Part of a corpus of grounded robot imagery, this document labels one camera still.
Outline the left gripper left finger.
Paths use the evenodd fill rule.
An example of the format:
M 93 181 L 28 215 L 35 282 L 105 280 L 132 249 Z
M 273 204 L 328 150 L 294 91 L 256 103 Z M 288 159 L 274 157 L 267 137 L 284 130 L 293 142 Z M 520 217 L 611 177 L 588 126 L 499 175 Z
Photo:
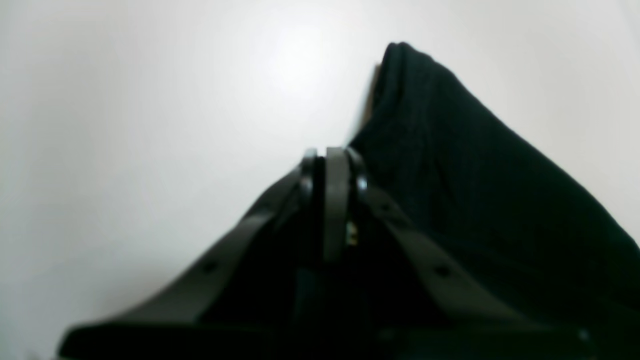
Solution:
M 258 359 L 269 353 L 293 298 L 296 229 L 314 196 L 309 149 L 237 225 L 153 297 L 69 330 L 63 360 Z

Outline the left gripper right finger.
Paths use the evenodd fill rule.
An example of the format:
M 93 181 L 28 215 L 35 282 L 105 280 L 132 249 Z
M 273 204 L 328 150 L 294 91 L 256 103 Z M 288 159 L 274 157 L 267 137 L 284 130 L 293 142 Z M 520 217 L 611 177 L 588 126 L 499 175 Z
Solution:
M 356 150 L 329 147 L 325 164 L 325 262 L 365 294 L 369 359 L 594 360 L 587 330 L 526 317 L 422 234 Z

